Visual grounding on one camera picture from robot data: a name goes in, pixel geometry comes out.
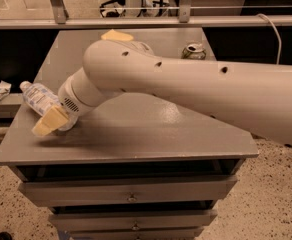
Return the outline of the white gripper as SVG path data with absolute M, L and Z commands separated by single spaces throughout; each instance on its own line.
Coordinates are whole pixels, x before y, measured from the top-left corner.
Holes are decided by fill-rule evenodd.
M 113 97 L 111 92 L 99 90 L 83 68 L 69 76 L 58 90 L 59 101 L 72 117 L 83 116 Z M 36 136 L 46 136 L 65 125 L 69 116 L 63 108 L 53 105 L 38 120 L 32 132 Z

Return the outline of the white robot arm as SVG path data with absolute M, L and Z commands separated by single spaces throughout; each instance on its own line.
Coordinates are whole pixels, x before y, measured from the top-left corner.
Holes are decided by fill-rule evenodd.
M 124 93 L 154 95 L 292 146 L 292 66 L 164 58 L 142 42 L 99 40 L 58 89 L 64 114 L 82 116 Z

